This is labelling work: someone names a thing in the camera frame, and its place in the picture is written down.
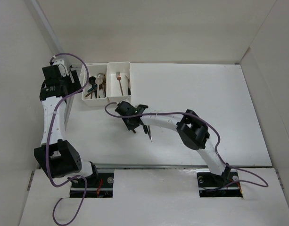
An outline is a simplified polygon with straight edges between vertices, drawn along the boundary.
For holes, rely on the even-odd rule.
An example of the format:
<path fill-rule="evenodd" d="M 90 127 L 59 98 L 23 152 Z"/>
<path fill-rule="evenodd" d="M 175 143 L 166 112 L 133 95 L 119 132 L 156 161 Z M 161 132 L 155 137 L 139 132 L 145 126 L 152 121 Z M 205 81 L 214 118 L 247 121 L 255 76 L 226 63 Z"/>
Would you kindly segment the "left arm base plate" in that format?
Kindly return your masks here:
<path fill-rule="evenodd" d="M 114 171 L 101 170 L 99 178 L 88 178 L 85 198 L 112 198 L 114 185 Z M 82 179 L 71 183 L 70 198 L 82 198 L 85 182 Z"/>

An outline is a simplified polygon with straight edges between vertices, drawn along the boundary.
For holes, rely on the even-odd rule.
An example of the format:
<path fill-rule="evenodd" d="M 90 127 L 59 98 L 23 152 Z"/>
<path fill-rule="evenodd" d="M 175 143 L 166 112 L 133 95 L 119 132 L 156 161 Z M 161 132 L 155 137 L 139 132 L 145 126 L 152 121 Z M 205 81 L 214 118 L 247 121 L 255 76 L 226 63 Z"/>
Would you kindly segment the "black fork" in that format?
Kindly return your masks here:
<path fill-rule="evenodd" d="M 144 129 L 144 133 L 145 133 L 145 134 L 148 134 L 147 126 L 143 125 L 143 129 Z"/>

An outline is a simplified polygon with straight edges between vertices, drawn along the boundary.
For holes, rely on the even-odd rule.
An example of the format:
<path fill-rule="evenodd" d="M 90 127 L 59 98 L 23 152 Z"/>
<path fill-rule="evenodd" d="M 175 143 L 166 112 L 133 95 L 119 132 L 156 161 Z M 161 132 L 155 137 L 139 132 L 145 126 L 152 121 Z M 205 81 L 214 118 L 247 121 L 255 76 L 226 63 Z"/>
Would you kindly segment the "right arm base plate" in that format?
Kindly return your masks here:
<path fill-rule="evenodd" d="M 227 179 L 222 180 L 221 177 L 211 174 L 209 171 L 197 172 L 197 181 L 200 198 L 223 198 L 223 197 L 239 197 L 242 198 L 242 189 L 240 183 L 229 183 L 238 180 L 237 171 L 232 171 Z"/>

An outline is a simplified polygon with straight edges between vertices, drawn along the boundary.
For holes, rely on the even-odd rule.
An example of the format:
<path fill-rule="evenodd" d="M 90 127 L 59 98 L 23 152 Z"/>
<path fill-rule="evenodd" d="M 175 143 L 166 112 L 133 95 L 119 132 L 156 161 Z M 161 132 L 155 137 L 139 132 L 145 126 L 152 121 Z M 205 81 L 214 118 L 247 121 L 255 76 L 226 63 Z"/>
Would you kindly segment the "black spoon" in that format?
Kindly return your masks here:
<path fill-rule="evenodd" d="M 96 77 L 94 77 L 94 76 L 91 76 L 90 78 L 89 78 L 89 84 L 90 84 L 90 88 L 88 89 L 88 93 L 90 93 L 90 92 L 92 92 L 95 88 L 96 88 L 96 83 L 95 83 L 95 80 L 96 80 Z"/>

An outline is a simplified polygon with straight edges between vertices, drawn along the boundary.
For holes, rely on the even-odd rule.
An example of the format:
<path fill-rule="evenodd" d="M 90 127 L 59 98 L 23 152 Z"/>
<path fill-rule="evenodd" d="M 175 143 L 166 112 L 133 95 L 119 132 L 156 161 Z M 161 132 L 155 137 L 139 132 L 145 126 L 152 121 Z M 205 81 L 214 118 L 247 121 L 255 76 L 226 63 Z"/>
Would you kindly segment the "copper fork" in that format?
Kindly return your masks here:
<path fill-rule="evenodd" d="M 122 84 L 121 84 L 121 74 L 119 71 L 116 72 L 116 79 L 119 81 L 119 87 L 120 87 L 120 91 L 121 91 L 121 95 L 123 96 L 123 88 L 122 88 Z"/>

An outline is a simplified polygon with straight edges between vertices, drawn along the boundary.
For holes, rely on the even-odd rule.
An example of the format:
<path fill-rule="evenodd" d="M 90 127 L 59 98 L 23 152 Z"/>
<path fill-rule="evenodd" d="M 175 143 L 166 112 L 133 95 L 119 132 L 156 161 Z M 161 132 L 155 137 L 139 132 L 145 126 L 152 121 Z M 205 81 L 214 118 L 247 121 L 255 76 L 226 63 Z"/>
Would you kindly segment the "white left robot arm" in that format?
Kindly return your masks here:
<path fill-rule="evenodd" d="M 45 174 L 51 178 L 80 175 L 87 186 L 99 181 L 96 166 L 83 161 L 78 151 L 67 141 L 65 135 L 64 97 L 81 88 L 76 71 L 69 71 L 64 59 L 57 59 L 42 68 L 44 82 L 40 90 L 40 101 L 44 112 L 43 137 L 34 156 Z"/>

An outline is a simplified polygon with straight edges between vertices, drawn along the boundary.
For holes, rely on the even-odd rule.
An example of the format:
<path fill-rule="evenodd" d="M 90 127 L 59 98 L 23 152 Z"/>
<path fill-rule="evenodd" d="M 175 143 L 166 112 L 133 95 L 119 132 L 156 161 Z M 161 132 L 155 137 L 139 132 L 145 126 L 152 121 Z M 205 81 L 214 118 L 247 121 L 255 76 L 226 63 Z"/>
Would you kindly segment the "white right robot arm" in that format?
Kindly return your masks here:
<path fill-rule="evenodd" d="M 230 169 L 221 160 L 209 141 L 208 126 L 199 120 L 194 111 L 187 110 L 183 116 L 162 113 L 144 116 L 144 111 L 147 108 L 147 105 L 134 107 L 127 101 L 121 101 L 115 112 L 122 117 L 128 130 L 134 132 L 137 127 L 142 126 L 144 133 L 148 135 L 150 140 L 152 140 L 151 126 L 177 132 L 182 143 L 187 148 L 197 151 L 205 161 L 212 176 L 212 181 L 215 183 L 214 187 L 221 187 L 226 184 L 229 180 Z"/>

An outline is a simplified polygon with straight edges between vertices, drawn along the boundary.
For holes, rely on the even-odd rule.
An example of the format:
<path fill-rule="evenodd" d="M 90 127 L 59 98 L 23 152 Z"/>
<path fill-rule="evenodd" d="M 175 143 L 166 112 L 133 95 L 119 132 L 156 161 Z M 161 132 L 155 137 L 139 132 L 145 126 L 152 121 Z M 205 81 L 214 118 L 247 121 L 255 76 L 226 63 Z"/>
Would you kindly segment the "rose gold slim fork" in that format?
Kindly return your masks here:
<path fill-rule="evenodd" d="M 131 83 L 130 83 L 130 78 L 127 76 L 127 75 L 125 75 L 125 78 L 127 79 L 127 81 L 128 81 L 128 95 L 130 96 L 131 95 Z"/>

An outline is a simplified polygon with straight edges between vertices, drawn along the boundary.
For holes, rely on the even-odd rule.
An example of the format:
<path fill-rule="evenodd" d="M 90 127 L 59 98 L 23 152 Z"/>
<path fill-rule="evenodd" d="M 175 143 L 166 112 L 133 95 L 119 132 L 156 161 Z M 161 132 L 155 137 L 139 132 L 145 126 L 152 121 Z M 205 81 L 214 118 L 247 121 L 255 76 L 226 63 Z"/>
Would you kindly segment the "rose gold spoon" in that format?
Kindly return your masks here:
<path fill-rule="evenodd" d="M 104 97 L 106 97 L 106 75 L 103 75 L 102 89 L 103 89 Z"/>

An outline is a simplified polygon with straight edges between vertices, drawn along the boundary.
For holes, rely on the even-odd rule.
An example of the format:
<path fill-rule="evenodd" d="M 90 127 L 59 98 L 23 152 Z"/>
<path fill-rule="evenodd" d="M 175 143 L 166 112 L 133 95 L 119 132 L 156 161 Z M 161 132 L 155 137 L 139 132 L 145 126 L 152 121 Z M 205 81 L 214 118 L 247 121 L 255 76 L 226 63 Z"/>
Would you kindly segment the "silver fork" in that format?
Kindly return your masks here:
<path fill-rule="evenodd" d="M 150 139 L 151 142 L 153 142 L 153 141 L 152 141 L 152 134 L 151 134 L 151 128 L 150 128 L 150 126 L 147 126 L 147 129 L 148 129 L 149 139 Z"/>

